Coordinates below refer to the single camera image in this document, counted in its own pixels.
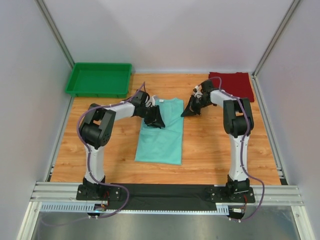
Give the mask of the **teal t shirt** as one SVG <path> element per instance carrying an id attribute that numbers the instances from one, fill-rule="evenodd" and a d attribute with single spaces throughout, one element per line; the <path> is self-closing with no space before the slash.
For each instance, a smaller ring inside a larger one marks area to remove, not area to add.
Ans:
<path id="1" fill-rule="evenodd" d="M 170 165 L 182 164 L 184 101 L 179 98 L 157 99 L 164 128 L 155 128 L 141 123 L 135 153 L 136 162 Z"/>

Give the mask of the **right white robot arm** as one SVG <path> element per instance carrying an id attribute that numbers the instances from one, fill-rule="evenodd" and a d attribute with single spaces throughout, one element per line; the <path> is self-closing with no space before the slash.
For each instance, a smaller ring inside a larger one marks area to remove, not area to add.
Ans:
<path id="1" fill-rule="evenodd" d="M 200 90 L 196 87 L 181 117 L 200 115 L 201 109 L 210 105 L 223 108 L 223 128 L 229 136 L 231 150 L 231 167 L 225 196 L 229 201 L 236 202 L 242 198 L 250 186 L 247 171 L 248 142 L 254 128 L 250 100 L 217 88 Z"/>

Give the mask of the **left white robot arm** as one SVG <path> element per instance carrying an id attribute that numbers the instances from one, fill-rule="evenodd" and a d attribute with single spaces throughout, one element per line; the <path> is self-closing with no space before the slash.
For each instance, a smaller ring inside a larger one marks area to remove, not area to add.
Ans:
<path id="1" fill-rule="evenodd" d="M 80 117 L 78 137 L 84 144 L 86 152 L 86 172 L 84 184 L 91 184 L 87 194 L 99 201 L 105 196 L 104 152 L 109 142 L 114 123 L 118 120 L 140 117 L 148 127 L 164 128 L 160 106 L 152 103 L 130 103 L 122 101 L 113 105 L 93 103 Z"/>

